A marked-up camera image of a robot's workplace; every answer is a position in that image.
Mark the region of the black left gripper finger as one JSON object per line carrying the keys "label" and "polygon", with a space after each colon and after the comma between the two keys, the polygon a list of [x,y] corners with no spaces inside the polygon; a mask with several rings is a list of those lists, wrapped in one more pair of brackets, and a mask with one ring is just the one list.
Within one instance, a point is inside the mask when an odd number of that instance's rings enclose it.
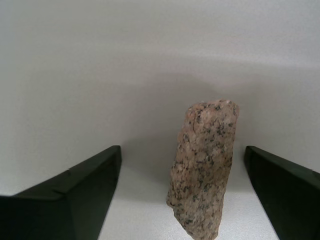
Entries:
{"label": "black left gripper finger", "polygon": [[255,146],[247,146],[245,168],[281,240],[320,238],[320,174]]}
{"label": "black left gripper finger", "polygon": [[122,164],[114,145],[22,192],[0,198],[2,240],[96,240]]}

